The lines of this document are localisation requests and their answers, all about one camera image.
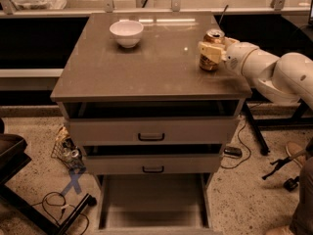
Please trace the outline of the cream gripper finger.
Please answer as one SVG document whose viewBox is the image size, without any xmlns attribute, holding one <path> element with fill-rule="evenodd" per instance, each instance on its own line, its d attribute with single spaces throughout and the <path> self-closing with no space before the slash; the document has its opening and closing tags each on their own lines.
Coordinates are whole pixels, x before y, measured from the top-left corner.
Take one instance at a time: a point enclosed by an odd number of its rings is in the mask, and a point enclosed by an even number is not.
<svg viewBox="0 0 313 235">
<path fill-rule="evenodd" d="M 200 42 L 198 48 L 202 55 L 215 64 L 219 64 L 225 58 L 225 46 L 223 44 Z"/>
</svg>

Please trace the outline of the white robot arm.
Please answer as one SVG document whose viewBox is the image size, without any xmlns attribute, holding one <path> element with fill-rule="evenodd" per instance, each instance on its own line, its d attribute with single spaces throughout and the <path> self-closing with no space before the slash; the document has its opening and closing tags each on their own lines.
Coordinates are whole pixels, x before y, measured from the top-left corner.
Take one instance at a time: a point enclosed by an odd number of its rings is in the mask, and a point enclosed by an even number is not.
<svg viewBox="0 0 313 235">
<path fill-rule="evenodd" d="M 248 42 L 226 37 L 223 43 L 201 41 L 199 50 L 214 64 L 243 76 L 251 88 L 278 105 L 302 100 L 313 109 L 313 61 L 290 52 L 278 57 Z"/>
</svg>

